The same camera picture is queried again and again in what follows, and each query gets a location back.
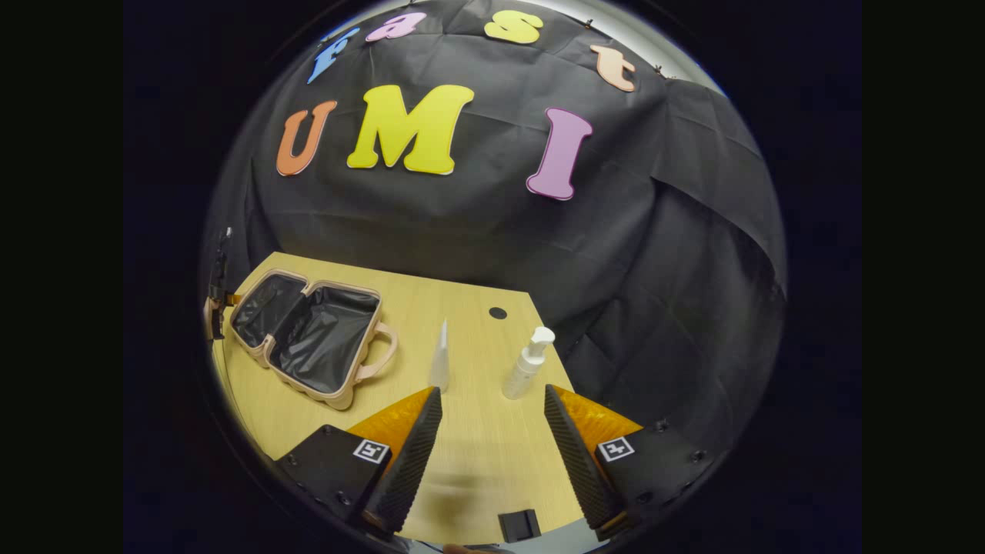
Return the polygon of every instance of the black textured pad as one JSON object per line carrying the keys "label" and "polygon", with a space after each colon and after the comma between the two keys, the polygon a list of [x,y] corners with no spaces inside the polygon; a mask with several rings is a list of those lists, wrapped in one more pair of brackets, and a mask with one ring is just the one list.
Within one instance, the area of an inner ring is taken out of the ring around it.
{"label": "black textured pad", "polygon": [[590,528],[598,528],[623,511],[621,503],[599,472],[558,393],[549,384],[544,395],[544,415],[558,444],[581,512]]}
{"label": "black textured pad", "polygon": [[366,504],[366,511],[381,529],[396,532],[403,528],[407,512],[421,485],[427,459],[434,447],[437,426],[441,423],[441,390],[434,387],[414,422],[400,455],[394,460]]}

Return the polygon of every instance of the purple letter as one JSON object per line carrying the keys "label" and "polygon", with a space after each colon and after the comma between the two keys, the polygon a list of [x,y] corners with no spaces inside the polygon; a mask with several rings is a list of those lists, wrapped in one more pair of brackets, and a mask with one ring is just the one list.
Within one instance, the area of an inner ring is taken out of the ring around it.
{"label": "purple letter", "polygon": [[592,134],[592,126],[559,107],[549,107],[545,113],[551,121],[551,134],[540,168],[527,177],[527,190],[557,200],[570,200],[574,196],[571,186],[574,159],[578,156],[581,140]]}

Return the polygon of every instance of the orange letter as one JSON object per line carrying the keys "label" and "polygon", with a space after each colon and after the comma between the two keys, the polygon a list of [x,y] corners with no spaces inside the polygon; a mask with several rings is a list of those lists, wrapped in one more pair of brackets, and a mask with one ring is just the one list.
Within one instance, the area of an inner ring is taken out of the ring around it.
{"label": "orange letter", "polygon": [[321,129],[325,126],[325,118],[335,109],[336,102],[328,101],[317,105],[311,113],[314,121],[311,121],[311,130],[308,131],[307,142],[304,143],[304,150],[300,156],[294,156],[292,150],[297,137],[297,128],[307,116],[307,110],[303,109],[295,113],[284,123],[284,136],[281,137],[281,148],[277,151],[277,173],[281,175],[297,175],[307,168],[314,158],[314,151],[318,148],[318,140],[321,139]]}
{"label": "orange letter", "polygon": [[636,71],[631,63],[623,59],[623,53],[605,46],[592,45],[592,51],[599,54],[596,69],[607,83],[621,91],[631,93],[636,87],[623,78],[623,68]]}

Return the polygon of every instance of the black fabric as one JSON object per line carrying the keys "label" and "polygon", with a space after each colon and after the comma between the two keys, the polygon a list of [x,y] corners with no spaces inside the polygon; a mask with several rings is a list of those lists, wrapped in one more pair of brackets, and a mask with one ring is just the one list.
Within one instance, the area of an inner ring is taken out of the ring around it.
{"label": "black fabric", "polygon": [[359,352],[379,300],[320,287],[292,313],[271,352],[285,374],[319,392],[335,392]]}
{"label": "black fabric", "polygon": [[[504,9],[540,17],[540,38],[485,36]],[[427,17],[409,35],[365,42],[407,12]],[[765,387],[786,307],[776,196],[729,101],[532,4],[433,1],[353,25],[360,33],[310,85],[316,45],[287,68],[232,146],[207,235],[233,227],[230,286],[281,250],[527,291],[576,392],[643,424],[667,418],[703,449],[729,448]],[[599,76],[592,44],[635,66],[625,73],[634,92]],[[347,167],[367,90],[398,85],[412,109],[445,84],[475,92],[455,127],[452,174],[403,162]],[[285,120],[330,100],[338,106],[311,164],[279,175]],[[566,202],[525,186],[547,142],[548,107],[594,128]]]}
{"label": "black fabric", "polygon": [[257,347],[274,334],[282,321],[301,302],[304,282],[284,275],[271,275],[246,298],[232,321],[243,342]]}

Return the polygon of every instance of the yellow letter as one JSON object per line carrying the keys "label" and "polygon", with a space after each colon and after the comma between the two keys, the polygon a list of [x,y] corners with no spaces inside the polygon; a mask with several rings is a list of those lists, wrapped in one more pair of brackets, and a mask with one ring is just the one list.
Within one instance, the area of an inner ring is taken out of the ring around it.
{"label": "yellow letter", "polygon": [[492,20],[495,23],[486,24],[486,35],[520,44],[535,42],[541,36],[537,29],[544,26],[541,18],[513,10],[496,12]]}
{"label": "yellow letter", "polygon": [[474,97],[471,89],[441,85],[427,93],[408,114],[400,87],[383,85],[369,89],[362,96],[366,101],[366,115],[362,118],[360,137],[346,163],[350,168],[375,166],[379,156],[373,146],[378,134],[383,162],[392,168],[417,135],[414,150],[404,158],[404,167],[412,172],[451,173],[455,169],[455,161],[449,156],[451,135],[455,132],[462,106]]}

